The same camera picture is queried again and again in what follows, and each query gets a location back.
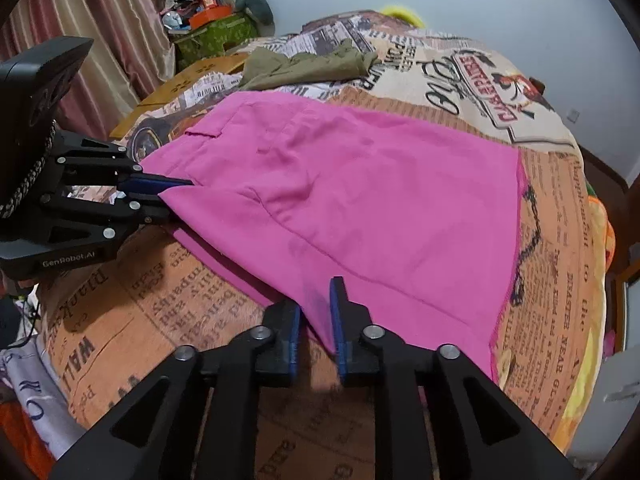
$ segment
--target cable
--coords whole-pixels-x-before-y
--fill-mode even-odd
[[[36,310],[36,313],[33,315],[33,317],[31,319],[29,319],[27,317],[27,315],[25,314],[27,301],[25,300],[24,303],[25,304],[22,306],[22,328],[23,329],[25,328],[24,320],[27,319],[31,323],[31,329],[29,330],[29,334],[27,336],[25,336],[24,339],[22,341],[20,341],[19,343],[12,343],[11,345],[0,347],[0,351],[1,350],[14,350],[16,348],[22,348],[23,346],[25,346],[31,340],[31,336],[33,336],[33,332],[35,332],[36,320],[40,316],[38,315],[38,311]]]

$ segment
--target curtain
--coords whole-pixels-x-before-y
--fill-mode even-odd
[[[20,0],[0,29],[5,60],[56,36],[94,38],[62,99],[65,130],[106,139],[136,105],[175,72],[160,0]]]

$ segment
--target pile of items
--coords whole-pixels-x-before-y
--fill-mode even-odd
[[[162,23],[170,35],[188,34],[214,20],[245,12],[261,25],[271,25],[273,15],[266,0],[166,0]]]

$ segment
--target bedsheet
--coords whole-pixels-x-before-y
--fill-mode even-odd
[[[280,90],[433,121],[520,148],[530,185],[520,204],[516,285],[492,351],[500,387],[567,450],[593,390],[605,311],[606,221],[603,227],[601,210],[591,213],[575,139],[528,80],[477,41],[409,29],[370,11],[325,18],[305,30],[261,38],[241,51],[261,44],[288,55],[322,54],[348,36],[383,61],[369,77]],[[136,157],[178,136],[237,83],[214,79],[189,109],[175,102],[141,116],[121,143]],[[144,128],[162,135],[141,142]],[[100,200],[110,192],[79,189],[78,196]],[[220,346],[257,324],[256,293],[276,295],[260,283],[233,288],[158,227],[137,232],[114,262],[43,283],[46,348],[71,414],[88,428],[175,346]],[[342,391],[330,357],[313,340],[303,342],[301,361],[293,391],[266,390],[260,398],[257,478],[372,478],[367,391]],[[275,452],[287,457],[277,466],[270,462]]]

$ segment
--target metal screw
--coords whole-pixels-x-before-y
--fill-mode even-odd
[[[442,345],[440,355],[445,359],[457,359],[460,357],[460,349],[455,345]]]
[[[369,325],[364,327],[362,333],[369,339],[380,339],[385,335],[385,329],[378,325]]]
[[[196,355],[196,349],[193,346],[182,345],[174,350],[174,357],[178,361],[188,361]]]
[[[271,328],[268,326],[258,325],[249,330],[249,334],[254,339],[267,339],[271,335]]]

